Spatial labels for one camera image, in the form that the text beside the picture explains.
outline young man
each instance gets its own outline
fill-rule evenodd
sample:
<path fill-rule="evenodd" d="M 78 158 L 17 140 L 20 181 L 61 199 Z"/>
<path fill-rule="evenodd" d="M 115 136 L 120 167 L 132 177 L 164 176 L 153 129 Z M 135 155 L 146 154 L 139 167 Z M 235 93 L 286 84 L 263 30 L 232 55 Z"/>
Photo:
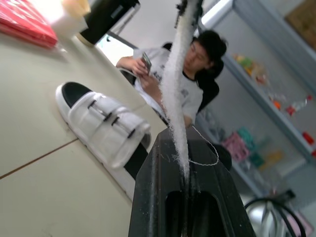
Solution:
<path fill-rule="evenodd" d="M 179 88 L 182 94 L 181 104 L 186 127 L 195 122 L 196 114 L 202 102 L 203 91 L 196 82 L 196 73 L 211 68 L 214 62 L 225 54 L 226 50 L 226 42 L 214 31 L 205 31 L 192 42 L 185 57 L 183 78 Z M 142 61 L 143 52 L 148 55 L 152 63 L 150 72 Z M 159 83 L 169 54 L 170 52 L 164 48 L 137 49 L 133 56 L 123 57 L 117 63 L 118 68 L 125 68 L 138 77 L 135 82 L 135 89 L 138 90 L 147 104 L 164 118 Z"/>

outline smartphone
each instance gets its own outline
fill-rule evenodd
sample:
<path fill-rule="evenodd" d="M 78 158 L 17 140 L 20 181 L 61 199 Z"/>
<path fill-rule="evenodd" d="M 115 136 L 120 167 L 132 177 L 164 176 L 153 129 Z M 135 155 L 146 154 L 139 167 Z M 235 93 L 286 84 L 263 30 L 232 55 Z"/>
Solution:
<path fill-rule="evenodd" d="M 152 67 L 152 63 L 150 62 L 149 57 L 147 56 L 147 54 L 145 52 L 143 53 L 142 61 L 145 63 L 145 66 L 146 66 L 148 72 L 150 72 L 150 69 Z"/>

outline black container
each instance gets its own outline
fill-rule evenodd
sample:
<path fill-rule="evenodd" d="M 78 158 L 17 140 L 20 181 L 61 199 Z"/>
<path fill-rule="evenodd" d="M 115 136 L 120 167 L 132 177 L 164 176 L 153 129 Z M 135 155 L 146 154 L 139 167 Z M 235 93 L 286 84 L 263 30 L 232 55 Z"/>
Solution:
<path fill-rule="evenodd" d="M 187 130 L 189 157 L 202 164 L 216 156 L 198 133 Z M 190 187 L 174 159 L 167 129 L 160 133 L 137 174 L 129 237 L 255 237 L 230 173 L 215 166 L 190 164 Z"/>
<path fill-rule="evenodd" d="M 138 0 L 97 0 L 91 12 L 85 16 L 88 29 L 82 31 L 79 39 L 91 46 L 95 45 Z"/>

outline red folder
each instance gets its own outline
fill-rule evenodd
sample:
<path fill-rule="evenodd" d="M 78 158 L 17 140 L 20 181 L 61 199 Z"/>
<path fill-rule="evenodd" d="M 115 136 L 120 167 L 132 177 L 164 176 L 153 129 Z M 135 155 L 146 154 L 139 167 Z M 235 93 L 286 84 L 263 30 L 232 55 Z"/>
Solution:
<path fill-rule="evenodd" d="M 0 31 L 52 48 L 57 36 L 28 0 L 0 0 Z"/>

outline white fiber strand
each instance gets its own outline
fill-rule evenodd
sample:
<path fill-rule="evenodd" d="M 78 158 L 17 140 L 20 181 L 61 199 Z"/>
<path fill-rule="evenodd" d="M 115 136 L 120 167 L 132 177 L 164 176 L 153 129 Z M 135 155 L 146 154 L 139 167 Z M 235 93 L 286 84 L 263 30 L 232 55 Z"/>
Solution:
<path fill-rule="evenodd" d="M 218 162 L 219 162 L 219 155 L 218 155 L 218 152 L 217 152 L 216 148 L 215 148 L 215 147 L 213 146 L 213 144 L 210 143 L 205 137 L 203 137 L 202 134 L 200 134 L 200 132 L 196 129 L 196 127 L 194 127 L 194 126 L 192 126 L 192 127 L 193 127 L 194 130 L 201 136 L 201 138 L 203 138 L 208 144 L 210 144 L 210 145 L 212 146 L 212 148 L 213 148 L 214 151 L 215 151 L 217 160 L 216 160 L 216 162 L 213 163 L 213 164 L 200 164 L 200 163 L 194 162 L 193 160 L 190 160 L 189 162 L 190 162 L 190 163 L 193 163 L 193 164 L 198 164 L 198 165 L 201 165 L 201 166 L 215 166 L 215 165 L 217 165 Z"/>
<path fill-rule="evenodd" d="M 179 156 L 178 162 L 185 179 L 189 177 L 189 150 L 179 88 L 184 59 L 195 30 L 192 23 L 197 3 L 198 0 L 189 0 L 184 15 L 179 19 L 176 37 L 160 85 L 162 102 L 169 118 L 169 126 Z"/>

